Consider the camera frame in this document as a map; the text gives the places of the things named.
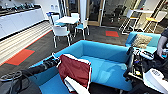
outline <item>white table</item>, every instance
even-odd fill
[[[154,11],[151,10],[140,10],[140,9],[134,9],[135,12],[141,12],[141,13],[153,13]]]
[[[75,24],[77,21],[79,21],[78,18],[65,16],[65,17],[58,19],[56,22],[66,23],[66,24]]]

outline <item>white cabinet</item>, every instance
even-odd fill
[[[0,24],[0,39],[6,36],[6,33],[3,31],[2,26]]]
[[[43,15],[43,12],[42,12],[41,8],[36,9],[36,11],[37,11],[37,14],[38,14],[39,22],[43,21],[45,18],[44,18],[44,15]]]
[[[39,22],[37,10],[31,10],[29,14],[33,24],[36,24]]]
[[[0,38],[23,30],[44,20],[41,9],[35,9],[0,17]]]
[[[23,19],[21,18],[21,13],[12,14],[9,15],[9,17],[16,26],[17,31],[20,31],[26,27]]]
[[[15,25],[13,24],[13,22],[11,21],[9,15],[0,17],[0,24],[1,24],[3,31],[7,35],[10,35],[10,34],[17,31],[17,29],[16,29]]]
[[[32,21],[32,18],[30,17],[30,15],[31,15],[31,11],[26,11],[26,12],[20,13],[20,17],[26,25],[25,28],[33,25],[33,21]]]

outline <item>blue seat cushion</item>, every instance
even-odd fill
[[[131,47],[131,44],[125,44],[126,47]],[[152,47],[152,46],[146,46],[146,49],[144,49],[147,52],[154,53],[157,50],[157,47]]]
[[[65,26],[66,24],[65,23],[54,23],[54,26]]]
[[[42,94],[69,94],[69,91],[63,84],[59,74],[55,75],[39,87]]]
[[[83,24],[79,24],[79,25],[76,26],[75,28],[77,28],[77,29],[84,29],[84,28],[83,28]]]
[[[86,59],[91,62],[91,82],[123,89],[125,91],[132,89],[131,83],[126,82],[123,77],[127,69],[124,63],[89,56],[82,56],[81,59]]]

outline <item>red stripe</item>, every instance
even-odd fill
[[[30,45],[32,45],[33,43],[35,43],[37,40],[35,40],[35,41],[32,42],[31,44],[29,44],[27,47],[29,47]],[[10,57],[9,59],[7,59],[7,60],[4,61],[3,63],[1,63],[0,66],[1,66],[2,64],[4,64],[5,62],[7,62],[8,60],[10,60],[12,57]]]

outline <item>cushion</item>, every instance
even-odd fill
[[[151,39],[152,39],[151,36],[137,34],[135,40],[132,43],[132,46],[146,49],[146,46],[151,41]]]
[[[90,56],[82,56],[80,59],[86,59],[92,62],[91,82],[125,91],[132,89],[131,81],[125,81],[125,77],[123,77],[127,69],[125,63]]]
[[[60,60],[61,63],[58,66],[58,70],[62,81],[65,83],[65,78],[69,77],[88,89],[91,79],[90,62],[88,60],[77,59],[70,54],[61,55]],[[75,91],[73,85],[68,85],[66,83],[65,85],[70,92]]]

